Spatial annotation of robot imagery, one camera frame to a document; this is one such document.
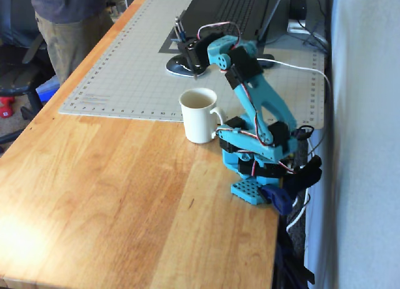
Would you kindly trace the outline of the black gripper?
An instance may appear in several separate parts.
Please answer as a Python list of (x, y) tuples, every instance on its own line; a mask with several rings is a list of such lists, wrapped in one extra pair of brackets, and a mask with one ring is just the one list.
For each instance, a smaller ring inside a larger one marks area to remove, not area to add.
[(223, 36), (223, 34), (210, 34), (203, 39), (178, 42), (178, 50), (184, 53), (192, 72), (205, 71), (205, 68), (210, 65), (208, 47)]

